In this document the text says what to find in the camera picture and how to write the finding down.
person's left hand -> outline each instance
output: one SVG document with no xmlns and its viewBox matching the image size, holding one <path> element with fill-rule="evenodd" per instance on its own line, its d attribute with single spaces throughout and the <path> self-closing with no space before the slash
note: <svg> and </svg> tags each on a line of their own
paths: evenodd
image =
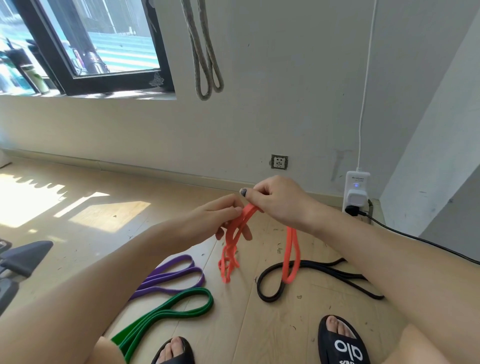
<svg viewBox="0 0 480 364">
<path fill-rule="evenodd" d="M 197 207 L 187 215 L 179 218 L 182 242 L 190 246 L 199 244 L 215 235 L 217 240 L 223 237 L 223 229 L 240 216 L 243 203 L 236 194 L 229 194 Z M 242 234 L 246 240 L 252 240 L 252 232 L 245 225 Z"/>
</svg>

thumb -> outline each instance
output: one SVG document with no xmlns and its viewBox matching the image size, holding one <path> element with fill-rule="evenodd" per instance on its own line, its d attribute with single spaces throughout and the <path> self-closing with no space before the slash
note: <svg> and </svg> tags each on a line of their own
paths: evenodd
<svg viewBox="0 0 480 364">
<path fill-rule="evenodd" d="M 215 212 L 215 214 L 216 214 L 216 217 L 219 220 L 219 223 L 223 224 L 224 222 L 233 220 L 233 219 L 237 218 L 238 216 L 240 216 L 242 210 L 243 209 L 241 207 L 231 206 L 231 207 L 227 207 L 227 208 L 223 208 L 221 210 L 218 210 L 218 211 Z"/>
<path fill-rule="evenodd" d="M 247 199 L 248 202 L 258 206 L 262 210 L 266 204 L 267 196 L 253 188 L 242 188 L 240 194 Z"/>
</svg>

foot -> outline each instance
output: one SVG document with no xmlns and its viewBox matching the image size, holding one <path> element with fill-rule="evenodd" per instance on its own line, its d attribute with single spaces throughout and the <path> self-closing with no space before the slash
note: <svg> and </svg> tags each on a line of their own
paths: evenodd
<svg viewBox="0 0 480 364">
<path fill-rule="evenodd" d="M 339 335 L 347 336 L 349 338 L 355 338 L 355 335 L 342 321 L 338 320 L 335 316 L 329 316 L 327 318 L 327 330 L 336 332 Z"/>
<path fill-rule="evenodd" d="M 167 360 L 179 356 L 182 353 L 183 343 L 181 342 L 181 339 L 176 336 L 172 339 L 171 342 L 165 345 L 165 349 L 160 352 L 160 356 L 158 357 L 156 364 L 164 363 Z"/>
</svg>

gray plastic object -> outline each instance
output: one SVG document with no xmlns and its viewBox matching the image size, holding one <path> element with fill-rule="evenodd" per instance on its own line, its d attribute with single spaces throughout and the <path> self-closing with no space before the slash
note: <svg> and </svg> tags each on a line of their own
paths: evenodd
<svg viewBox="0 0 480 364">
<path fill-rule="evenodd" d="M 52 246 L 53 242 L 44 240 L 9 249 L 0 254 L 0 272 L 9 269 L 29 277 Z"/>
<path fill-rule="evenodd" d="M 0 279 L 0 315 L 7 309 L 17 292 L 17 282 L 8 278 Z"/>
<path fill-rule="evenodd" d="M 9 250 L 11 247 L 12 247 L 11 242 L 0 239 L 0 254 L 2 254 L 6 250 Z"/>
</svg>

hand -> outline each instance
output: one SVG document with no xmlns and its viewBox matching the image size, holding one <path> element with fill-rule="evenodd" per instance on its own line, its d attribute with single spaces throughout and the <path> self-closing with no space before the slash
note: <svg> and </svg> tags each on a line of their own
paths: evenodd
<svg viewBox="0 0 480 364">
<path fill-rule="evenodd" d="M 308 229 L 308 214 L 317 202 L 292 179 L 275 176 L 240 190 L 248 202 L 284 225 L 302 231 Z"/>
<path fill-rule="evenodd" d="M 228 228 L 230 222 L 240 216 L 243 207 L 239 196 L 229 194 L 197 207 L 187 215 L 176 219 L 180 224 L 181 241 L 185 244 L 181 247 L 183 251 L 212 235 L 220 240 L 224 234 L 223 229 Z M 252 240 L 252 232 L 248 226 L 243 228 L 242 234 L 246 240 Z"/>
</svg>

